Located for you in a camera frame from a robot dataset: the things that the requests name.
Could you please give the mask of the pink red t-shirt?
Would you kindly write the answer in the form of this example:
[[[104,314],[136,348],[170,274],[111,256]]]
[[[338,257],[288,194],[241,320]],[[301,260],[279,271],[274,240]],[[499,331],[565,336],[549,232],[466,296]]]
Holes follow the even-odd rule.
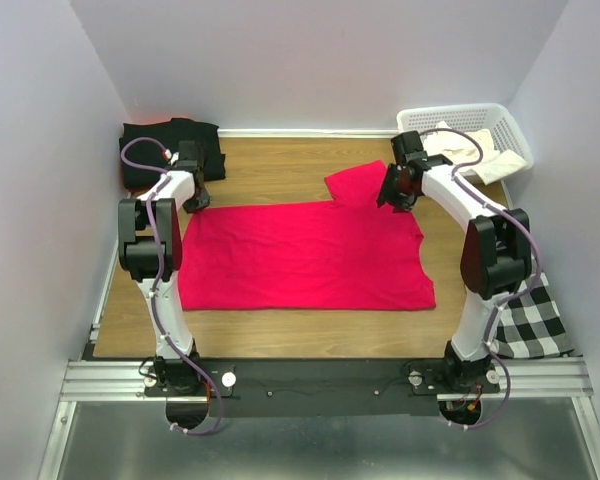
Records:
[[[430,310],[414,216],[376,198],[380,161],[332,174],[329,201],[212,208],[191,217],[178,276],[186,310]]]

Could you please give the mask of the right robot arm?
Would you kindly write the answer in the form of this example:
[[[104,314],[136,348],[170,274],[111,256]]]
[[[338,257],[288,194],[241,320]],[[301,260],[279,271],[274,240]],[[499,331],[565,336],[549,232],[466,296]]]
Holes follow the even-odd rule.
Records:
[[[408,378],[414,393],[495,392],[492,342],[505,307],[532,273],[528,215],[493,202],[442,154],[428,154],[417,131],[391,140],[390,164],[376,203],[397,212],[411,210],[427,197],[462,227],[465,238],[460,273],[467,296],[459,326],[444,355],[413,360]]]

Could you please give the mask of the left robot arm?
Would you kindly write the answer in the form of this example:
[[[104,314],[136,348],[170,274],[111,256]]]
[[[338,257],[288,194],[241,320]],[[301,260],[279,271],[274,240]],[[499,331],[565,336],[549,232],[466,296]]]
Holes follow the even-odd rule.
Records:
[[[137,198],[118,204],[118,257],[146,301],[156,347],[145,385],[164,395],[193,396],[209,385],[197,365],[199,354],[184,320],[178,274],[183,263],[179,212],[210,204],[204,185],[205,147],[194,140],[171,151],[150,137],[121,149],[125,166],[158,174]]]

